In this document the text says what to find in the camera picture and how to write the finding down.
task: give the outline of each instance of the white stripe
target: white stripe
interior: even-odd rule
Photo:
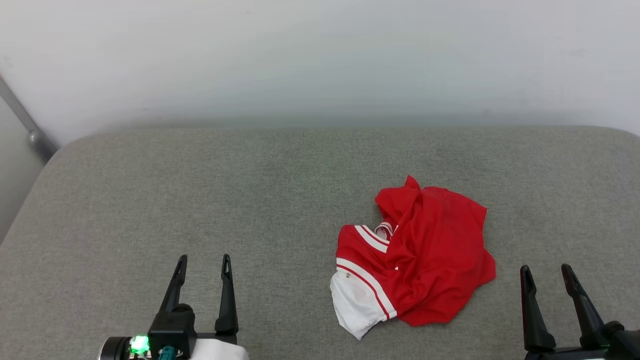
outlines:
[[[388,222],[383,222],[382,224],[376,226],[376,228],[374,229],[374,231],[375,231],[374,234],[377,235],[378,234],[378,230],[380,230],[380,228],[386,229],[387,232],[389,233],[389,236],[392,236],[394,234],[393,230],[391,230],[391,225]]]
[[[387,227],[385,226],[378,226],[377,228],[374,229],[376,236],[379,236],[380,238],[383,238],[384,240],[389,241],[388,239],[391,239],[391,231],[389,231],[389,229],[387,229]]]
[[[382,251],[385,254],[387,253],[387,246],[385,244],[382,244],[382,243],[379,243],[378,241],[376,241],[376,239],[372,238],[371,235],[367,234],[367,232],[364,231],[364,229],[362,229],[361,226],[356,225],[355,228],[358,231],[358,234],[360,234],[360,236],[364,239],[364,241],[369,243],[369,245],[371,245],[371,247],[373,247],[374,249],[376,249],[378,251]]]
[[[375,277],[373,277],[363,268],[359,267],[356,263],[353,263],[347,259],[336,258],[335,262],[337,265],[342,265],[350,268],[354,273],[358,274],[363,279],[365,279],[369,284],[371,284],[374,290],[376,290],[376,293],[378,294],[378,299],[380,299],[382,306],[385,308],[386,312],[389,314],[389,318],[393,318],[396,316],[397,314],[396,309],[394,308],[393,304],[391,304],[391,301],[389,301],[387,294],[385,294],[385,291],[382,290],[382,286],[380,286],[380,283],[378,282],[378,280],[376,280]],[[343,268],[338,268],[338,270],[345,271],[345,269]]]
[[[384,227],[386,227],[387,229],[389,229],[389,232],[391,233],[391,235],[393,235],[393,234],[394,234],[394,231],[393,231],[393,230],[391,230],[391,224],[390,224],[390,223],[388,223],[388,222],[384,221],[384,222],[381,222],[381,223],[380,223],[380,225],[379,225],[378,227],[380,227],[380,226],[384,226]]]
[[[389,245],[389,240],[388,239],[383,239],[383,238],[379,237],[378,235],[376,235],[376,232],[375,231],[371,231],[371,229],[369,229],[368,226],[360,225],[360,227],[363,228],[363,229],[367,229],[369,231],[369,234],[370,234],[369,236],[371,236],[373,238],[376,238],[376,239],[382,241],[383,243]]]

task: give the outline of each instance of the black mount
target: black mount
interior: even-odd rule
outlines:
[[[216,338],[237,344],[238,320],[231,272],[231,257],[225,254],[222,259],[222,297],[220,299],[220,316],[216,320],[215,334],[196,333],[193,328],[195,323],[193,309],[187,304],[179,304],[180,289],[184,284],[186,272],[187,255],[182,255],[175,267],[169,287],[166,289],[160,310],[156,314],[147,334],[153,359],[158,359],[159,351],[165,346],[179,349],[182,351],[181,359],[189,359],[198,338]]]
[[[556,348],[536,300],[536,284],[527,265],[520,268],[522,327],[526,360],[640,360],[640,332],[625,331],[619,322],[604,324],[573,269],[561,267],[564,287],[573,299],[580,323],[580,347]]]

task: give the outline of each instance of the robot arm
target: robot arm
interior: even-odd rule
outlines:
[[[524,348],[528,351],[525,360],[640,360],[640,332],[625,331],[616,321],[604,324],[573,269],[563,264],[561,270],[580,323],[580,346],[556,348],[538,307],[533,276],[524,265],[520,268],[520,291]]]
[[[222,259],[220,313],[212,333],[197,333],[193,328],[193,309],[179,303],[186,270],[187,255],[183,255],[147,335],[107,339],[98,360],[248,360],[246,350],[237,345],[236,296],[230,256],[225,254]]]

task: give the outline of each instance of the green led light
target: green led light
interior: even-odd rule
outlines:
[[[131,339],[131,352],[144,354],[149,350],[149,338],[144,335],[134,336]]]

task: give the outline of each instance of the metal pole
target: metal pole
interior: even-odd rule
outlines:
[[[0,76],[0,97],[4,99],[9,108],[15,113],[22,125],[29,131],[27,138],[33,150],[45,161],[49,161],[51,156],[58,151],[50,139],[38,128],[29,113],[24,109],[18,98],[13,94],[9,86],[6,85]]]

